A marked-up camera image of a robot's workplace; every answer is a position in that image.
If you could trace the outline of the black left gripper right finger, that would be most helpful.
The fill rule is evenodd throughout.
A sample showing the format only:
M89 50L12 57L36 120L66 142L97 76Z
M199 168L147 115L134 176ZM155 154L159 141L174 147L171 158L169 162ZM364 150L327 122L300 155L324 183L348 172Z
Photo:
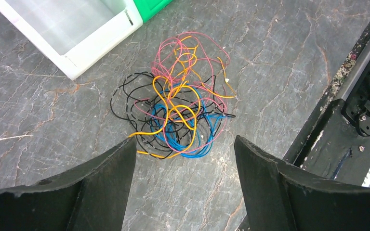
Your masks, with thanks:
M253 231L370 231L370 188L317 176L242 136L234 151Z

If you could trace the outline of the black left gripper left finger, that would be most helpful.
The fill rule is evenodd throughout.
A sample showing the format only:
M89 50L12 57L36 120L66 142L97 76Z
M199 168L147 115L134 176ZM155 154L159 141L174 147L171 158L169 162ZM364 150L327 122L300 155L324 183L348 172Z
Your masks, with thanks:
M136 140L33 185L0 189L0 231L119 231L133 172Z

